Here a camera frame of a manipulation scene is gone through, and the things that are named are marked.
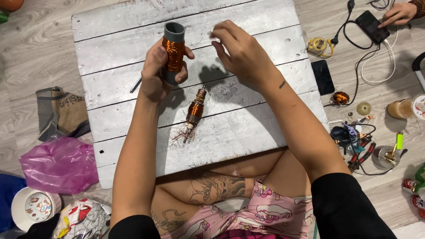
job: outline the tape measure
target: tape measure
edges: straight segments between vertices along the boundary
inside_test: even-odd
[[[324,52],[326,48],[328,48],[328,44],[331,48],[331,54],[325,55]],[[307,51],[314,55],[328,58],[334,54],[334,46],[331,44],[331,39],[325,40],[322,37],[314,37],[310,39],[309,45],[307,46]]]

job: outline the tattoo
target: tattoo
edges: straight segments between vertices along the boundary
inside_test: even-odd
[[[286,83],[286,81],[284,80],[284,81],[282,82],[282,84],[279,86],[279,89],[282,89],[282,87],[285,85],[285,83]]]
[[[186,221],[168,221],[166,213],[170,211],[174,212],[175,216],[181,216],[186,213],[178,213],[176,209],[168,209],[162,212],[162,215],[165,220],[161,221],[158,216],[153,213],[153,211],[150,211],[150,213],[152,214],[152,220],[155,222],[155,226],[161,235],[166,234],[167,232],[174,231],[175,229],[181,227],[184,223],[186,223]]]
[[[209,205],[245,194],[245,179],[206,172],[191,181],[194,192],[189,202],[195,205]]]

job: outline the white cable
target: white cable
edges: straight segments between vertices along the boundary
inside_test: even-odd
[[[397,27],[397,32],[396,32],[396,39],[394,40],[393,45],[391,45],[391,46],[390,46],[390,43],[389,43],[389,42],[385,39],[385,40],[384,40],[384,43],[386,43],[386,45],[385,45],[385,46],[387,46],[388,50],[386,50],[386,51],[384,51],[384,52],[381,52],[381,53],[379,53],[378,55],[375,55],[375,56],[370,57],[369,59],[367,59],[367,60],[363,63],[362,69],[360,70],[360,75],[362,76],[362,79],[363,79],[364,81],[366,81],[366,82],[370,82],[370,83],[380,83],[380,82],[384,82],[384,81],[389,80],[389,79],[390,79],[390,78],[394,75],[394,72],[396,71],[396,58],[395,58],[395,56],[394,56],[393,46],[396,44],[397,37],[398,37],[398,27]],[[366,64],[366,63],[367,63],[370,59],[372,59],[372,58],[374,58],[374,57],[377,57],[377,56],[379,56],[379,55],[382,55],[382,54],[384,54],[384,53],[387,53],[388,51],[390,52],[390,61],[391,61],[391,56],[393,56],[393,61],[394,61],[394,68],[393,68],[393,72],[391,73],[391,75],[390,75],[387,79],[385,79],[385,80],[380,80],[380,81],[370,81],[370,80],[366,79],[366,77],[363,75],[363,67],[365,67],[365,64]]]

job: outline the brown sleeve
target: brown sleeve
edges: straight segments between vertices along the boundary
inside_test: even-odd
[[[409,3],[416,5],[416,7],[418,8],[416,15],[413,17],[413,19],[425,16],[425,0],[412,0]]]

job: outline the gear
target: gear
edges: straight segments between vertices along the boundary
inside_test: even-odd
[[[367,102],[361,102],[357,105],[357,113],[360,115],[368,115],[372,110],[371,104]]]

